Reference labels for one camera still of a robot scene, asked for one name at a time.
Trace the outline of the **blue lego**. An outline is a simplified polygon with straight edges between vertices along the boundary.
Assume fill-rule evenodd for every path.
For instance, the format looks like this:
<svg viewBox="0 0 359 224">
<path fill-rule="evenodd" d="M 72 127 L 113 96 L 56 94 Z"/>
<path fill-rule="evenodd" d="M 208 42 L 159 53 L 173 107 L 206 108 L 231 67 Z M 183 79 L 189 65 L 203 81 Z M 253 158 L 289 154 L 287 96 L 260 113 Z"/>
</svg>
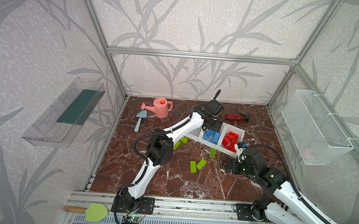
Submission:
<svg viewBox="0 0 359 224">
<path fill-rule="evenodd" d="M 214 134 L 212 143 L 218 144 L 220 137 L 221 137 L 220 133 L 217 133 L 217 132 L 216 132 L 216 133 Z"/>
<path fill-rule="evenodd" d="M 211 142 L 213 140 L 214 134 L 215 134 L 215 131 L 208 130 L 204 134 L 204 139 L 208 142 Z"/>
</svg>

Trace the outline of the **red lego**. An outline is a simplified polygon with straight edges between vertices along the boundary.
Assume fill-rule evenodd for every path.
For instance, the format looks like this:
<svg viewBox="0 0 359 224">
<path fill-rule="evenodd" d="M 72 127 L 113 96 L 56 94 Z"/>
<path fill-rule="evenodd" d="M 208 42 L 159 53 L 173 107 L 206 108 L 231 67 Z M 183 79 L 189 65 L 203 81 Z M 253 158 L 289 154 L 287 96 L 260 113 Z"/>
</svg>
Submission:
<svg viewBox="0 0 359 224">
<path fill-rule="evenodd" d="M 231 141 L 229 144 L 228 144 L 228 150 L 231 151 L 231 152 L 236 152 L 236 149 L 235 149 L 235 145 L 237 143 L 235 141 Z"/>
<path fill-rule="evenodd" d="M 235 134 L 234 132 L 229 132 L 226 137 L 235 141 L 239 138 L 238 134 Z"/>
<path fill-rule="evenodd" d="M 227 148 L 229 146 L 230 143 L 230 139 L 228 137 L 224 137 L 223 141 L 222 141 L 222 145 L 224 148 Z"/>
</svg>

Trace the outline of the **green lego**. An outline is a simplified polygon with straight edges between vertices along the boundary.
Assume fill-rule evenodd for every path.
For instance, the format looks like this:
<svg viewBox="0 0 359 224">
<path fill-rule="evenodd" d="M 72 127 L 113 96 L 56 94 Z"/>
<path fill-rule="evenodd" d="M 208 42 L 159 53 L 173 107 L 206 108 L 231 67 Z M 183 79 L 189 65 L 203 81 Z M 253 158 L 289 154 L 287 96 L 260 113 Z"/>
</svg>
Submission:
<svg viewBox="0 0 359 224">
<path fill-rule="evenodd" d="M 176 143 L 174 144 L 173 150 L 174 150 L 174 151 L 177 151 L 180 145 L 181 145 L 181 142 L 180 142 L 180 141 L 176 142 Z"/>
<path fill-rule="evenodd" d="M 198 170 L 202 170 L 203 167 L 206 165 L 207 161 L 205 159 L 201 159 L 201 161 L 196 165 Z"/>
<path fill-rule="evenodd" d="M 191 161 L 190 162 L 190 172 L 191 173 L 196 173 L 197 172 L 197 168 L 196 168 L 196 161 Z"/>
<path fill-rule="evenodd" d="M 180 139 L 180 142 L 183 143 L 184 145 L 186 145 L 188 142 L 188 139 L 186 137 L 183 137 Z"/>
<path fill-rule="evenodd" d="M 210 149 L 209 157 L 210 157 L 211 159 L 215 159 L 215 158 L 216 158 L 216 149 L 214 149 L 214 148 L 211 148 L 211 149 Z"/>
</svg>

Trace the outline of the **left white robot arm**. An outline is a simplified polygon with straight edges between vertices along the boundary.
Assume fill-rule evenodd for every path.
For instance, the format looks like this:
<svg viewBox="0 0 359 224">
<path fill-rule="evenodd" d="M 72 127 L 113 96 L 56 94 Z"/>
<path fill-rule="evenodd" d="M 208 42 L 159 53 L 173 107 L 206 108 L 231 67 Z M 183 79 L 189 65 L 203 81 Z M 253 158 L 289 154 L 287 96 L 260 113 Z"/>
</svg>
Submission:
<svg viewBox="0 0 359 224">
<path fill-rule="evenodd" d="M 174 146 L 188 133 L 201 128 L 203 131 L 217 132 L 222 121 L 219 119 L 223 105 L 217 101 L 219 89 L 214 98 L 206 103 L 193 106 L 190 115 L 165 129 L 155 129 L 145 134 L 133 144 L 133 151 L 144 160 L 135 179 L 129 185 L 123 185 L 116 193 L 111 210 L 114 214 L 122 206 L 123 212 L 134 212 L 140 208 L 141 199 L 156 172 L 166 165 L 173 156 Z"/>
</svg>

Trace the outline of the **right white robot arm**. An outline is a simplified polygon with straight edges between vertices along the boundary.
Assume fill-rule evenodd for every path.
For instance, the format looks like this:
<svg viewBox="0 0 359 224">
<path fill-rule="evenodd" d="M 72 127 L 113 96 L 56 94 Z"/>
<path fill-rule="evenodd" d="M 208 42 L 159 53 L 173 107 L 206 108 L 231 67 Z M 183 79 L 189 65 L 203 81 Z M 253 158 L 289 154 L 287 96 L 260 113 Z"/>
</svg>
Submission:
<svg viewBox="0 0 359 224">
<path fill-rule="evenodd" d="M 258 144 L 234 144 L 234 159 L 223 162 L 227 173 L 242 175 L 269 191 L 252 203 L 250 213 L 257 221 L 274 224 L 337 224 L 309 201 L 280 169 L 268 167 Z"/>
</svg>

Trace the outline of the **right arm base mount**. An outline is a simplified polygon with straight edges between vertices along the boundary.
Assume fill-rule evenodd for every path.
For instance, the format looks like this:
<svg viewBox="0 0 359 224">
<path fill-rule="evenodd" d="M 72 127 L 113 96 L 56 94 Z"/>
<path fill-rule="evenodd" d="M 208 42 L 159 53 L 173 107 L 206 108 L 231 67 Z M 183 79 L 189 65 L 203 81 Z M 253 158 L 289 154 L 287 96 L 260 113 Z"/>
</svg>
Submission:
<svg viewBox="0 0 359 224">
<path fill-rule="evenodd" d="M 232 206 L 232 208 L 236 213 L 238 220 L 264 224 L 271 223 L 271 221 L 265 217 L 265 214 L 257 214 L 254 212 L 253 205 L 251 203 L 236 203 Z"/>
</svg>

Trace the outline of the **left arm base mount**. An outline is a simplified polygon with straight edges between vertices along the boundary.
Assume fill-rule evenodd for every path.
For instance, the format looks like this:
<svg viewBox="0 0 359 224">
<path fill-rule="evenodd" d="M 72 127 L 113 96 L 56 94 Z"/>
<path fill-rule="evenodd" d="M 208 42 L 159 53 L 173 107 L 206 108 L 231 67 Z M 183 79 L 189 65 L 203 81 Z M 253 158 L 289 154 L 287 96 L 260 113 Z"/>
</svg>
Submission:
<svg viewBox="0 0 359 224">
<path fill-rule="evenodd" d="M 142 197 L 135 200 L 124 196 L 118 196 L 114 199 L 111 211 L 116 213 L 138 213 L 151 215 L 153 214 L 155 201 L 156 199 L 152 197 Z"/>
</svg>

